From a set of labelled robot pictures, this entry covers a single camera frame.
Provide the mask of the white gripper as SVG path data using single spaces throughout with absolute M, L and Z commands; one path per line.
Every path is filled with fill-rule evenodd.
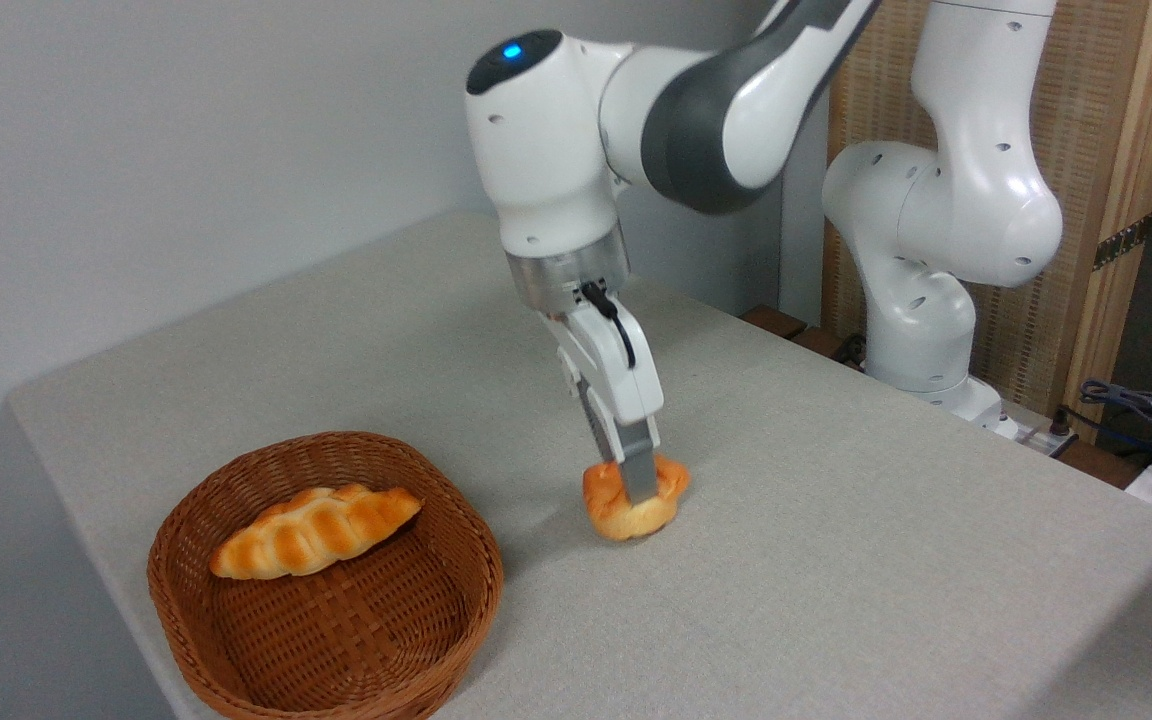
M 579 397 L 602 462 L 620 465 L 628 501 L 637 505 L 657 497 L 653 416 L 662 410 L 664 391 L 641 323 L 617 296 L 605 300 L 612 318 L 590 304 L 539 316 L 556 338 L 566 381 Z

